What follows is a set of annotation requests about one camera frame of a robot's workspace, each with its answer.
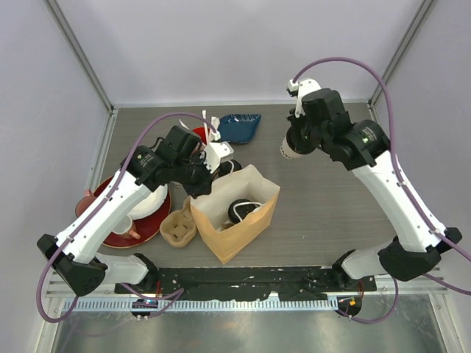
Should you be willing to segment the stack of black lids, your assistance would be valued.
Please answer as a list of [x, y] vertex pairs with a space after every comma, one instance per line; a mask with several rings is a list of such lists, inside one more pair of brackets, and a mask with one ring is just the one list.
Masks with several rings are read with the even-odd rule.
[[240, 171], [242, 169], [241, 164], [236, 160], [228, 160], [220, 164], [219, 166], [219, 177], [225, 177], [231, 175], [233, 172]]

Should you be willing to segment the brown pulp cup carrier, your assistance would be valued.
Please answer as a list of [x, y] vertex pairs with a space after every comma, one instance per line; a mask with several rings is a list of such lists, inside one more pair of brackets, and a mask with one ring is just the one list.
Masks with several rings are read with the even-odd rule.
[[181, 210], [170, 213], [160, 225], [163, 239], [174, 248], [182, 248], [195, 237], [196, 222], [191, 213], [191, 197], [183, 202]]

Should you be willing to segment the brown paper bag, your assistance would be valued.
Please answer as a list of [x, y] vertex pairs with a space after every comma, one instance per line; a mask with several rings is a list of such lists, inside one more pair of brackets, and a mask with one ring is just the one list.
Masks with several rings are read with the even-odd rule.
[[213, 182], [210, 195], [191, 200], [199, 234], [221, 263], [271, 224], [279, 193], [279, 185], [248, 165]]

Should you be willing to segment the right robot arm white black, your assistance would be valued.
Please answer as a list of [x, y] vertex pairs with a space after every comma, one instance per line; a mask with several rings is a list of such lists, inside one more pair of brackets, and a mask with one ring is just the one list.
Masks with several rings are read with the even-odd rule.
[[422, 219], [420, 213], [430, 210], [400, 175], [400, 165], [392, 162], [390, 140], [380, 125], [369, 119], [353, 123], [339, 92], [312, 79], [289, 93], [296, 106], [287, 118], [291, 126], [280, 147], [282, 155], [299, 158], [320, 150], [340, 162], [366, 186], [396, 232], [391, 243], [340, 257], [333, 264], [333, 284], [349, 290], [369, 275], [389, 274], [407, 282], [428, 273], [462, 235], [438, 220], [430, 228]]

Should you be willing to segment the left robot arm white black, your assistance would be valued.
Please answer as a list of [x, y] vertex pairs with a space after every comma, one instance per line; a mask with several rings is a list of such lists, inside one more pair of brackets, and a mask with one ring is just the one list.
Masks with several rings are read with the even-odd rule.
[[98, 250], [129, 212], [160, 186], [177, 182], [194, 198], [210, 194], [221, 161], [233, 151], [216, 142], [197, 151], [200, 145], [199, 136], [173, 126], [155, 148], [135, 147], [107, 189], [76, 221], [56, 236], [39, 239], [38, 248], [49, 266], [76, 296], [88, 295], [103, 284], [126, 283], [140, 293], [155, 288], [155, 266], [142, 254], [117, 257]]

